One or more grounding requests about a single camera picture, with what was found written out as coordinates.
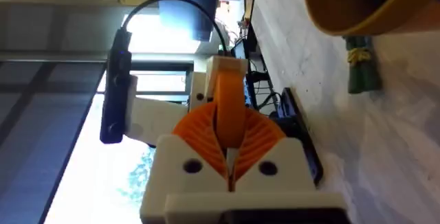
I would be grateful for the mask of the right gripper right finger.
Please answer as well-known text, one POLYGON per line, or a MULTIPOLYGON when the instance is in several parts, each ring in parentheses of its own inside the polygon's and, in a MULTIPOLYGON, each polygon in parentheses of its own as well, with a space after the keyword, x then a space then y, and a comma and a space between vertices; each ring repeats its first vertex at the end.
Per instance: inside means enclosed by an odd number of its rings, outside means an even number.
POLYGON ((234 162, 235 192, 307 192, 316 189, 299 139, 268 117, 246 111, 244 139, 234 162))

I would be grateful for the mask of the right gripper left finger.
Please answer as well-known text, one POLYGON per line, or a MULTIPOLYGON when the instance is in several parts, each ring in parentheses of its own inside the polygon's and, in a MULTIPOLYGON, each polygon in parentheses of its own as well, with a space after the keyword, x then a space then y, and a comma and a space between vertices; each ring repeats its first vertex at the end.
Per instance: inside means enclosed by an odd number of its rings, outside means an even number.
POLYGON ((218 223, 216 200, 229 191, 228 167, 214 129, 216 105, 190 111, 158 139, 140 207, 143 223, 218 223))

